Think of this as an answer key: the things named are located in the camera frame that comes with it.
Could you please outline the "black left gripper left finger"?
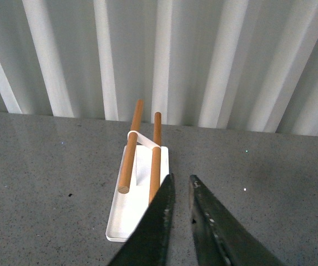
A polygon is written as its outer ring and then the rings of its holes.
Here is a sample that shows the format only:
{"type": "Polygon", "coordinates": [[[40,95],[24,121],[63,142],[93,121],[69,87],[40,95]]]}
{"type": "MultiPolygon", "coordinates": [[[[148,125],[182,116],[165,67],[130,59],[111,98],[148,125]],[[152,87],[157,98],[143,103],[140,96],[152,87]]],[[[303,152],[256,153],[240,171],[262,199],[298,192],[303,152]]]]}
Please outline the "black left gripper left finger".
{"type": "Polygon", "coordinates": [[[168,174],[135,231],[109,265],[166,265],[174,204],[174,175],[168,174]]]}

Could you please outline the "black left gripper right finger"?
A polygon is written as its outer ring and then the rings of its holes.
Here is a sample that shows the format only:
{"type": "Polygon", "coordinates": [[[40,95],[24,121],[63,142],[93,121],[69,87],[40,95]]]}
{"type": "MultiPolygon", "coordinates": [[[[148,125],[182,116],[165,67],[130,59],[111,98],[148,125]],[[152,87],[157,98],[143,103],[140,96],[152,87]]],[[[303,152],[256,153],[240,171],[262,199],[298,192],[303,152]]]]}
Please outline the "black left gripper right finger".
{"type": "Polygon", "coordinates": [[[190,176],[189,199],[199,265],[283,265],[196,175],[190,176]]]}

